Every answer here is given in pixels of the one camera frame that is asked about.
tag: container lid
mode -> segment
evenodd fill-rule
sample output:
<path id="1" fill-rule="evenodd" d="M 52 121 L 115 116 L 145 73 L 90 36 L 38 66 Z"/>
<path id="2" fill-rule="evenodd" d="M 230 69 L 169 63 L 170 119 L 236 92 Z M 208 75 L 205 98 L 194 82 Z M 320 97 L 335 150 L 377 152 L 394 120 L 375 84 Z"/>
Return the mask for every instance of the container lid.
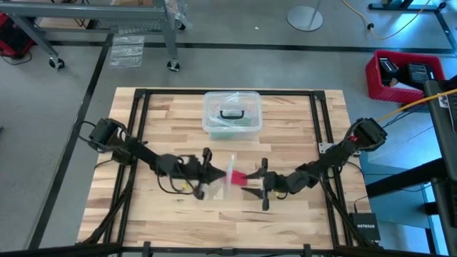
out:
<path id="1" fill-rule="evenodd" d="M 208 92 L 204 96 L 206 132 L 256 132 L 262 128 L 261 96 L 257 92 Z"/>

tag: yellow cable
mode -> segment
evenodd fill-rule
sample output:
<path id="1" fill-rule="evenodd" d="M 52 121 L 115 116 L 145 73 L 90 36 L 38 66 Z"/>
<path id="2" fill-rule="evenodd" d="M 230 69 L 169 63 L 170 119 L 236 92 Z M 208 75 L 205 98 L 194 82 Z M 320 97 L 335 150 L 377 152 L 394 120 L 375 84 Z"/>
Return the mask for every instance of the yellow cable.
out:
<path id="1" fill-rule="evenodd" d="M 379 122 L 379 121 L 385 120 L 385 119 L 387 119 L 388 117 L 390 117 L 390 116 L 392 116 L 392 115 L 394 115 L 394 114 L 397 114 L 397 113 L 399 113 L 399 112 L 402 111 L 402 110 L 405 110 L 405 109 L 408 109 L 408 108 L 410 108 L 410 107 L 412 107 L 412 106 L 415 106 L 415 105 L 417 105 L 417 104 L 422 104 L 423 102 L 427 102 L 427 101 L 430 101 L 430 100 L 433 100 L 433 99 L 437 99 L 437 98 L 440 97 L 440 96 L 447 96 L 447 95 L 449 95 L 449 94 L 454 94 L 454 93 L 457 93 L 457 89 L 453 89 L 453 90 L 450 90 L 450 91 L 447 91 L 447 92 L 444 92 L 444 93 L 439 93 L 439 94 L 436 94 L 436 95 L 434 95 L 434 96 L 429 96 L 429 97 L 426 97 L 426 98 L 424 98 L 424 99 L 417 100 L 417 101 L 412 102 L 412 103 L 410 103 L 410 104 L 406 104 L 405 106 L 403 106 L 403 107 L 401 107 L 401 108 L 399 108 L 399 109 L 396 109 L 395 111 L 392 111 L 391 113 L 389 113 L 389 114 L 383 116 L 382 118 L 377 119 L 376 121 Z"/>
<path id="2" fill-rule="evenodd" d="M 342 0 L 343 3 L 349 8 L 351 9 L 352 11 L 354 11 L 356 14 L 358 14 L 360 17 L 362 17 L 362 19 L 366 22 L 366 24 L 370 24 L 371 22 L 362 14 L 360 13 L 359 11 L 355 10 L 352 6 L 350 6 L 348 4 L 348 2 L 346 0 Z M 371 33 L 373 34 L 374 37 L 376 37 L 376 39 L 378 40 L 386 40 L 386 39 L 389 39 L 391 38 L 392 36 L 395 36 L 396 34 L 400 33 L 401 31 L 403 31 L 411 22 L 413 22 L 417 16 L 419 16 L 419 14 L 421 14 L 421 12 L 427 7 L 428 3 L 430 3 L 431 0 L 428 0 L 426 2 L 426 4 L 423 5 L 422 9 L 420 11 L 418 11 L 418 13 L 414 16 L 414 18 L 412 18 L 405 26 L 403 26 L 403 28 L 401 28 L 400 30 L 398 30 L 397 32 L 395 32 L 394 34 L 391 34 L 390 36 L 386 36 L 386 37 L 379 37 L 378 35 L 376 35 L 376 33 L 374 32 L 374 29 L 371 28 L 370 31 Z"/>

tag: pink object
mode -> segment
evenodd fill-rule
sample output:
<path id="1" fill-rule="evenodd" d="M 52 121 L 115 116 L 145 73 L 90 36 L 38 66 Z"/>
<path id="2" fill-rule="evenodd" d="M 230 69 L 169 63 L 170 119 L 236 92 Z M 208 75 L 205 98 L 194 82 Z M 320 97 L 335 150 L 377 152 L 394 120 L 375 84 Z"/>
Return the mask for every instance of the pink object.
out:
<path id="1" fill-rule="evenodd" d="M 231 183 L 233 185 L 240 185 L 240 186 L 247 186 L 248 180 L 244 177 L 246 174 L 233 170 L 233 173 L 231 175 Z"/>

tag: red machine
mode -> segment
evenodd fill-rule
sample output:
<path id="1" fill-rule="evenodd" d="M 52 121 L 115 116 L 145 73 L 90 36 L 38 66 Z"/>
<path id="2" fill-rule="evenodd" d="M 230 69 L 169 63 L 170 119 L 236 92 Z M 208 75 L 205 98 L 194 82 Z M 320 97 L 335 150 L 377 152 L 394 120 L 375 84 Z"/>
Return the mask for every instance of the red machine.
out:
<path id="1" fill-rule="evenodd" d="M 21 59 L 34 44 L 8 15 L 0 13 L 0 56 Z"/>

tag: red object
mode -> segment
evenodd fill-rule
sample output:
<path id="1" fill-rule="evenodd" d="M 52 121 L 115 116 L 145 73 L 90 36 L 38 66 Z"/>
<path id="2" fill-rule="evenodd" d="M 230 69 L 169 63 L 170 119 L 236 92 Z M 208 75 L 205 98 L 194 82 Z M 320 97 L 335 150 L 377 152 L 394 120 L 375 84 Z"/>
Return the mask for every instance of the red object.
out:
<path id="1" fill-rule="evenodd" d="M 0 13 L 0 55 L 21 59 L 33 42 L 6 14 Z"/>
<path id="2" fill-rule="evenodd" d="M 407 54 L 395 51 L 376 50 L 374 57 L 366 64 L 366 80 L 368 83 L 368 95 L 371 99 L 392 101 L 409 104 L 423 98 L 423 92 L 408 89 L 393 89 L 384 86 L 381 82 L 381 70 L 379 57 L 389 58 L 399 69 L 404 69 L 408 63 L 420 63 L 430 66 L 436 80 L 444 80 L 443 68 L 440 59 L 436 56 L 424 54 Z"/>
<path id="3" fill-rule="evenodd" d="M 246 174 L 239 172 L 237 170 L 233 170 L 231 175 L 231 183 L 233 185 L 240 185 L 240 186 L 247 186 L 248 180 L 244 177 Z"/>

